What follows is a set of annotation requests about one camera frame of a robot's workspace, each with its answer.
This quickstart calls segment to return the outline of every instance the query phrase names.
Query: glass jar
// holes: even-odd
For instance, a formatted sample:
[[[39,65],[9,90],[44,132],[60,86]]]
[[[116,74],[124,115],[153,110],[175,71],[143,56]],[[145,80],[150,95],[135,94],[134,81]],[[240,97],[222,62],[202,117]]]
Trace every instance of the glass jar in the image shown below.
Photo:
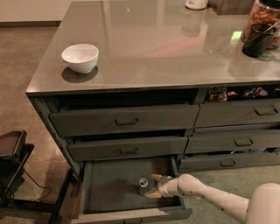
[[[280,20],[280,2],[276,0],[255,0],[249,14],[249,20],[245,25],[241,40],[245,41],[250,33],[252,24],[263,23],[274,25]],[[275,26],[277,32],[268,45],[268,49],[274,49],[280,46],[280,24]]]

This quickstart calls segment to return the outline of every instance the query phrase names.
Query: cable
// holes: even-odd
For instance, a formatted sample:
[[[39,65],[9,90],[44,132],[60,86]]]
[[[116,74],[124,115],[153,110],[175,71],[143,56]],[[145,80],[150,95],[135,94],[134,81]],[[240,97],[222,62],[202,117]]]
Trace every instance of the cable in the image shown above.
[[[51,191],[52,191],[52,188],[51,188],[51,187],[42,186],[42,185],[38,184],[38,183],[36,182],[36,180],[25,170],[24,167],[22,167],[22,169],[23,169],[23,172],[25,172],[26,175],[27,175],[38,187],[40,187],[40,188],[42,188],[42,189],[48,189],[49,191],[48,191],[48,193],[47,193],[46,195],[44,195],[44,196],[42,196],[42,197],[40,197],[40,198],[38,198],[38,199],[31,200],[31,201],[29,201],[29,202],[27,202],[27,203],[25,203],[25,204],[23,204],[23,205],[21,205],[21,206],[13,207],[12,209],[19,209],[19,208],[24,207],[24,206],[26,206],[26,205],[28,205],[28,204],[30,204],[30,203],[32,203],[32,202],[36,202],[36,201],[38,201],[38,200],[42,200],[43,198],[47,197],[47,196],[51,193]],[[9,200],[10,200],[9,202],[11,202],[12,200],[14,200],[14,192],[13,192],[11,189],[9,189],[9,190],[10,190],[10,192],[11,192],[11,197],[10,197],[10,199],[9,199]]]

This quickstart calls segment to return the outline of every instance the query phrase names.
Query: metal drawer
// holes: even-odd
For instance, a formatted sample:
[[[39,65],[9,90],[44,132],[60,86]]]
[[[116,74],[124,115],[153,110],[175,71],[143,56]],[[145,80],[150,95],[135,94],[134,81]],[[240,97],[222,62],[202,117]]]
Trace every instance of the metal drawer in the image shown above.
[[[87,162],[80,215],[73,223],[150,223],[187,219],[192,213],[181,198],[149,199],[138,182],[152,173],[177,175],[171,157]]]
[[[250,166],[280,165],[276,152],[251,152],[241,154],[185,157],[179,165],[179,172],[220,170]]]
[[[279,99],[201,104],[195,128],[252,123],[280,123],[279,112]]]
[[[243,151],[280,147],[280,129],[190,136],[185,153]]]
[[[61,137],[193,128],[197,105],[61,111],[50,119]]]
[[[78,142],[67,148],[74,161],[89,161],[183,154],[186,143],[187,137],[163,136]]]

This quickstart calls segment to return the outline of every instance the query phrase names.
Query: cabinet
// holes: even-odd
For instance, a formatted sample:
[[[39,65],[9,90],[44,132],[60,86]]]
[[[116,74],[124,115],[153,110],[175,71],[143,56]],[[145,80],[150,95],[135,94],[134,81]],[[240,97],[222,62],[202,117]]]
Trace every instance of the cabinet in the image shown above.
[[[207,101],[212,86],[280,84],[279,49],[242,54],[246,21],[179,0],[71,4],[26,94],[83,181],[74,223],[186,219],[180,199],[139,195],[138,180],[154,172],[280,164],[279,98]],[[60,56],[80,42],[100,52],[88,74]]]
[[[200,105],[181,172],[279,164],[279,99]]]

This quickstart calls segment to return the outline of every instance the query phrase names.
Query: drawer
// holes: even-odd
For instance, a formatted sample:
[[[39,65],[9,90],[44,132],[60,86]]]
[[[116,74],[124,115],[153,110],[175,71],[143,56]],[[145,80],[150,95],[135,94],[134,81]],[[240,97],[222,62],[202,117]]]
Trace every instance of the drawer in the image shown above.
[[[149,199],[139,193],[139,179],[152,173],[176,175],[171,157],[87,162],[80,215],[73,223],[150,223],[187,219],[192,213],[179,197]]]
[[[60,111],[50,119],[62,137],[192,129],[197,105],[101,108]]]
[[[243,151],[280,147],[280,129],[190,136],[185,153]]]
[[[280,100],[212,102],[200,105],[195,128],[280,123]]]
[[[251,152],[185,157],[181,160],[178,170],[179,172],[196,172],[264,165],[280,165],[280,156],[276,152]]]
[[[183,154],[187,137],[164,136],[108,141],[77,142],[68,145],[74,161],[138,158]]]

